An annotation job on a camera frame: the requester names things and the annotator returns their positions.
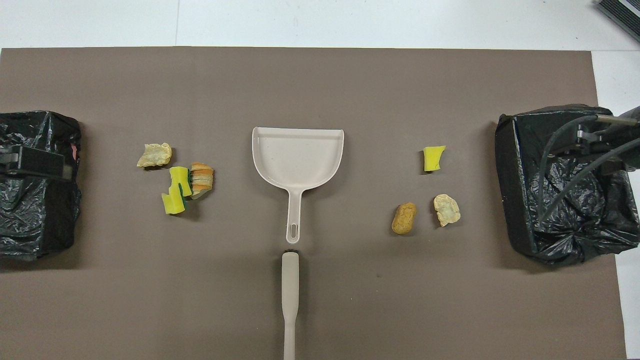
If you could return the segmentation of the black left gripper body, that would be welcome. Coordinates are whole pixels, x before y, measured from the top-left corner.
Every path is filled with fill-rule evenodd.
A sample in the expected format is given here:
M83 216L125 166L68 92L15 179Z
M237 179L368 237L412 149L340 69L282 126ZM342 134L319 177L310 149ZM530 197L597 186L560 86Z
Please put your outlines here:
M62 154L30 146L2 147L0 164L2 177L69 179L69 165Z

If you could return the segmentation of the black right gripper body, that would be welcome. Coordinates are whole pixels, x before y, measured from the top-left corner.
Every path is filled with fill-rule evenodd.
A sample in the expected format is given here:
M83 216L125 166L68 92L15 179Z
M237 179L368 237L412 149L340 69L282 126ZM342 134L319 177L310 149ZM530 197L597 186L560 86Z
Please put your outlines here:
M639 169L640 107L620 115L598 114L577 126L580 154L605 174Z

